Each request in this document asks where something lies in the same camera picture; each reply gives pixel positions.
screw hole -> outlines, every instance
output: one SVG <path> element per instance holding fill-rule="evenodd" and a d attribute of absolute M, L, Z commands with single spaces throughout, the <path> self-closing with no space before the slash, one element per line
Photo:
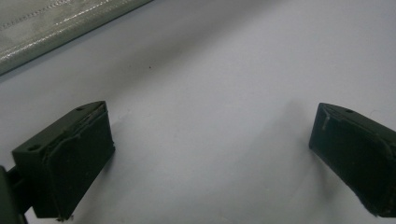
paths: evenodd
<path fill-rule="evenodd" d="M 28 150 L 28 151 L 36 151 L 36 150 L 38 150 L 39 148 L 41 148 L 40 145 L 34 145 L 34 146 L 32 146 L 32 147 L 29 147 L 27 150 Z"/>

translucent panel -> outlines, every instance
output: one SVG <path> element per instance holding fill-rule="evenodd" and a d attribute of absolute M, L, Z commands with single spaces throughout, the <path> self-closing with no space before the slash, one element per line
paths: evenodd
<path fill-rule="evenodd" d="M 150 1 L 1 1 L 0 75 Z"/>

gray background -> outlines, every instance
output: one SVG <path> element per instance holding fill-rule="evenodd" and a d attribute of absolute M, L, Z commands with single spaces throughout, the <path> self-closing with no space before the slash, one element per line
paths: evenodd
<path fill-rule="evenodd" d="M 395 24 L 393 0 L 154 1 L 0 77 L 0 163 L 106 100 L 117 151 L 70 223 L 394 223 L 307 145 L 319 102 L 396 130 Z"/>

dark green block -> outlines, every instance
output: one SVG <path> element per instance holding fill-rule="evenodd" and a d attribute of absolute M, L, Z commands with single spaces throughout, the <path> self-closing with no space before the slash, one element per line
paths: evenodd
<path fill-rule="evenodd" d="M 81 106 L 12 151 L 37 217 L 68 219 L 115 148 L 105 102 Z"/>
<path fill-rule="evenodd" d="M 320 104 L 309 146 L 372 214 L 396 217 L 396 132 L 352 110 Z"/>

white table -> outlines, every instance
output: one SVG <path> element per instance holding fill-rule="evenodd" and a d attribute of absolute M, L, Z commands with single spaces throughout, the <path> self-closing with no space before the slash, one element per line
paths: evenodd
<path fill-rule="evenodd" d="M 319 102 L 396 130 L 395 84 L 396 1 L 154 1 L 0 77 L 0 164 L 106 100 L 117 151 L 70 223 L 394 223 L 307 145 Z"/>

